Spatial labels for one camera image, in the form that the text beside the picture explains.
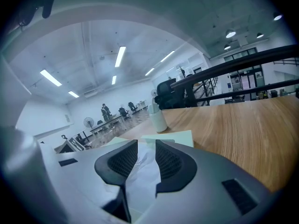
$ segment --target handrail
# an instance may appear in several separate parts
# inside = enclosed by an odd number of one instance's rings
[[[224,93],[224,94],[220,94],[220,95],[213,95],[213,96],[208,96],[208,97],[203,97],[203,98],[197,98],[195,100],[196,100],[196,102],[202,102],[202,101],[213,100],[213,99],[227,98],[227,97],[232,97],[232,96],[255,93],[255,92],[259,92],[259,91],[276,89],[276,88],[285,87],[285,86],[294,85],[294,84],[299,84],[299,79],[287,80],[287,81],[282,81],[282,82],[278,82],[278,83],[274,83],[274,84],[268,84],[268,85],[264,85],[264,86],[260,86],[260,87],[256,87],[256,88],[251,88],[248,90],[233,91],[233,92],[228,92],[228,93]]]
[[[257,52],[248,56],[244,56],[229,62],[216,65],[207,70],[203,70],[200,73],[193,74],[192,76],[186,77],[182,80],[172,83],[171,87],[175,89],[180,86],[194,84],[196,82],[224,75],[236,70],[242,70],[248,67],[297,56],[299,56],[299,45],[290,45],[262,52]]]
[[[283,65],[299,65],[299,60],[296,60],[296,57],[287,58],[279,61],[274,61],[274,64],[283,64]]]

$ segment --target chair backrest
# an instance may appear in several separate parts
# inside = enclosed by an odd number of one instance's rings
[[[164,94],[168,94],[171,93],[173,91],[173,89],[171,88],[171,84],[176,82],[176,78],[170,79],[170,80],[166,80],[163,81],[162,83],[160,83],[157,86],[157,94],[158,95],[164,95]]]
[[[132,102],[129,102],[128,105],[129,105],[130,108],[135,108],[135,106],[133,105]]]
[[[127,112],[125,111],[125,109],[122,108],[122,107],[119,108],[118,112],[119,112],[121,115],[126,115],[126,114],[127,114]]]

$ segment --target desk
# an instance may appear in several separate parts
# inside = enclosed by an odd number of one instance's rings
[[[102,126],[104,126],[104,125],[108,125],[108,124],[110,124],[110,123],[112,123],[113,121],[119,121],[119,123],[123,126],[124,125],[124,119],[123,119],[123,116],[121,115],[121,114],[119,114],[119,115],[114,115],[114,116],[112,116],[111,118],[110,118],[110,120],[108,120],[108,121],[106,121],[106,122],[103,122],[103,123],[101,123],[101,124],[99,124],[99,125],[97,125],[96,127],[94,127],[94,128],[92,128],[92,130],[90,131],[92,134],[93,134],[93,136],[95,137],[95,138],[97,138],[97,136],[96,136],[96,131],[99,129],[99,128],[101,128]]]
[[[191,130],[194,147],[221,154],[270,191],[283,188],[299,155],[299,99],[284,96],[236,104],[163,110],[168,129]],[[146,120],[121,135],[156,134]]]

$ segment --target air vent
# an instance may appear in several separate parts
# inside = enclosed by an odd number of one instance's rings
[[[86,98],[89,98],[89,97],[91,97],[91,96],[96,95],[97,93],[98,93],[98,92],[97,92],[96,90],[91,90],[91,91],[85,92],[85,93],[84,93],[84,96],[85,96]]]
[[[246,214],[257,206],[256,202],[235,179],[224,181],[222,182],[222,185],[242,215]]]

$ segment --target wooden desk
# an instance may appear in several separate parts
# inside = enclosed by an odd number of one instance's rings
[[[168,129],[192,130],[195,148],[221,154],[261,181],[283,188],[299,155],[299,99],[295,96],[236,104],[164,110]],[[150,122],[124,133],[125,139],[155,134]]]

